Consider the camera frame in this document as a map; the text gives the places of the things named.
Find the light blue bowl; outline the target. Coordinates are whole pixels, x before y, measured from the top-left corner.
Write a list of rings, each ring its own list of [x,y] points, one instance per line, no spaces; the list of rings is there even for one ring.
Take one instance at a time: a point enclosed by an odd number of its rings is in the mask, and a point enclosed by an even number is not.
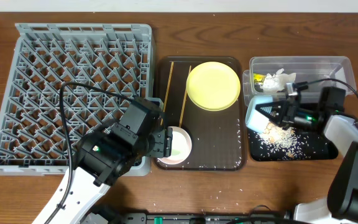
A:
[[[257,104],[271,103],[272,96],[254,96],[248,105],[245,123],[247,128],[256,133],[263,133],[269,123],[269,119],[256,110]]]

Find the wooden chopstick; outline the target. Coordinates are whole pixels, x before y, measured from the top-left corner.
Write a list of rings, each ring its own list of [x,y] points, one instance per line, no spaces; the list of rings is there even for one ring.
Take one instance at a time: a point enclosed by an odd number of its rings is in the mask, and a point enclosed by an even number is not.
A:
[[[172,79],[173,67],[174,67],[174,62],[171,62],[168,81],[167,81],[167,88],[166,88],[165,98],[164,98],[164,102],[163,102],[163,112],[165,112],[166,107],[167,107],[167,100],[168,100],[168,94],[169,94],[169,89],[170,89],[170,83],[171,83],[171,79]]]
[[[190,73],[191,73],[191,65],[189,66],[189,69],[188,69],[187,78],[188,78],[188,76],[189,76]],[[180,120],[179,120],[179,124],[178,124],[178,127],[179,127],[179,128],[181,128],[182,122],[183,122],[183,116],[184,116],[184,112],[185,112],[186,99],[187,99],[187,87],[186,87],[186,84],[185,84],[185,92],[184,92],[184,95],[183,95],[183,101],[182,101],[181,113],[180,113]]]

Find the white napkin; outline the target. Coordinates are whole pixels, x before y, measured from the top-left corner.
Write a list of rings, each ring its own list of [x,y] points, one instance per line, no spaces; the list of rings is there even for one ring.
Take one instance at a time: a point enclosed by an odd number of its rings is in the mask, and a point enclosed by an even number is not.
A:
[[[277,70],[273,75],[266,74],[261,89],[265,93],[277,93],[284,90],[287,83],[294,83],[296,79],[296,73],[285,73],[285,69],[281,68]]]

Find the pink round bowl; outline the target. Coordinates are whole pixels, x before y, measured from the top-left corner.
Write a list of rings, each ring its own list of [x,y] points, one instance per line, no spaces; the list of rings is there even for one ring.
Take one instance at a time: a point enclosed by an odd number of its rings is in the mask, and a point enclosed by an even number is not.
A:
[[[192,149],[192,141],[184,129],[176,126],[171,126],[171,128],[173,131],[171,156],[158,158],[158,160],[164,164],[176,165],[188,158]]]

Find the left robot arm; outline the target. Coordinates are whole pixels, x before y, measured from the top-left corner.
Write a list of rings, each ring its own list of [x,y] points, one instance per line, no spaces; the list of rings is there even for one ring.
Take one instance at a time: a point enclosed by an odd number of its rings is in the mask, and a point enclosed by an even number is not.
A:
[[[120,119],[84,135],[69,168],[35,223],[79,223],[87,211],[143,157],[168,157],[172,129],[155,102],[136,97]]]

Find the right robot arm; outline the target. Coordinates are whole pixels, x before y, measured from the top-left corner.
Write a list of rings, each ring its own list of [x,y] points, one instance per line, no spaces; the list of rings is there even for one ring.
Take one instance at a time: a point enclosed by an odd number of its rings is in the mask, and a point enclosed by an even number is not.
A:
[[[346,91],[335,86],[322,88],[317,107],[301,106],[301,91],[308,82],[287,84],[286,98],[275,101],[272,96],[255,96],[246,114],[246,126],[264,132],[269,123],[283,128],[296,128],[325,137],[344,158],[326,198],[295,207],[295,223],[358,223],[358,120],[345,114]]]

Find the yellow round plate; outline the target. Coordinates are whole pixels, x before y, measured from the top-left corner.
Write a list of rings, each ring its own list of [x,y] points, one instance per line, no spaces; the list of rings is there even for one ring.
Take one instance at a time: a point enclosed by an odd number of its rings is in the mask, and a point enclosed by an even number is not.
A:
[[[197,65],[186,80],[189,99],[207,111],[221,111],[233,105],[241,92],[237,73],[221,62]]]

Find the green snack wrapper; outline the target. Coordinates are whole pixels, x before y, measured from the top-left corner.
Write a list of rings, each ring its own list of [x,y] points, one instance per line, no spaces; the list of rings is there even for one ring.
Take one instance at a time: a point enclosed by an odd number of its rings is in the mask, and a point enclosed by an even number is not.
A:
[[[259,74],[259,73],[254,73],[253,74],[253,78],[254,78],[254,83],[261,85],[263,84],[264,80],[265,80],[266,75],[263,74]]]

